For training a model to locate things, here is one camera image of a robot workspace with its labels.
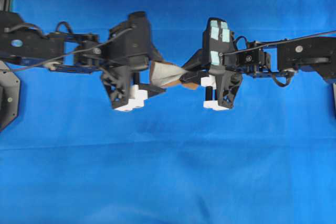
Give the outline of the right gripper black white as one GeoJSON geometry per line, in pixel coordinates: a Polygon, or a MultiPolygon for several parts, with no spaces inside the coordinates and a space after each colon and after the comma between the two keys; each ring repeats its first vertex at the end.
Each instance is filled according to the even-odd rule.
{"type": "Polygon", "coordinates": [[[194,83],[205,87],[203,107],[212,110],[230,110],[234,106],[236,94],[243,81],[240,71],[224,68],[208,68],[204,49],[197,50],[182,66],[188,71],[180,77],[182,83],[194,83]]]}

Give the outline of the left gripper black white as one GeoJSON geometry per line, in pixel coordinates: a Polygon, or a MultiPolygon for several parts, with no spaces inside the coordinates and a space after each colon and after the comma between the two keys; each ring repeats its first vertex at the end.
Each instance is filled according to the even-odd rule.
{"type": "MultiPolygon", "coordinates": [[[[146,39],[146,49],[147,64],[151,61],[161,63],[165,61],[151,38],[146,39]]],[[[114,110],[130,112],[133,109],[142,108],[145,100],[166,92],[166,89],[152,84],[140,83],[132,85],[132,72],[129,66],[100,67],[99,69],[102,71],[101,82],[114,110]]]]}

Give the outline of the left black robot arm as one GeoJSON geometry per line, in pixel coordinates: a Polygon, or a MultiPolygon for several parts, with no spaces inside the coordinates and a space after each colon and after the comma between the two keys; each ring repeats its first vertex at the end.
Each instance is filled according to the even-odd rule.
{"type": "Polygon", "coordinates": [[[1,12],[1,60],[26,70],[42,67],[55,72],[90,74],[100,80],[113,109],[128,112],[144,106],[146,99],[165,89],[141,83],[140,72],[150,63],[163,62],[151,40],[145,12],[134,12],[109,31],[106,42],[95,34],[75,34],[67,22],[66,32],[42,30],[13,12],[1,12]]]}

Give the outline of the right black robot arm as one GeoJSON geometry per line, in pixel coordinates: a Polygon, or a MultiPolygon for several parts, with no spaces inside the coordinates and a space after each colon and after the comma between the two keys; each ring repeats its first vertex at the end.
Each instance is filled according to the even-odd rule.
{"type": "Polygon", "coordinates": [[[187,72],[180,81],[206,88],[206,108],[232,109],[245,74],[272,78],[278,86],[286,87],[302,70],[317,72],[325,82],[335,83],[334,37],[252,41],[246,42],[244,50],[237,48],[237,42],[232,35],[225,41],[205,36],[202,48],[183,66],[187,72]]]}

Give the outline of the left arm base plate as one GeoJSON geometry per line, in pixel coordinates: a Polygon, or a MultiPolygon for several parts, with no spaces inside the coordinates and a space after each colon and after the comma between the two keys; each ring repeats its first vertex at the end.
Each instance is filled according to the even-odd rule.
{"type": "Polygon", "coordinates": [[[1,61],[1,131],[18,117],[20,80],[1,61]]]}

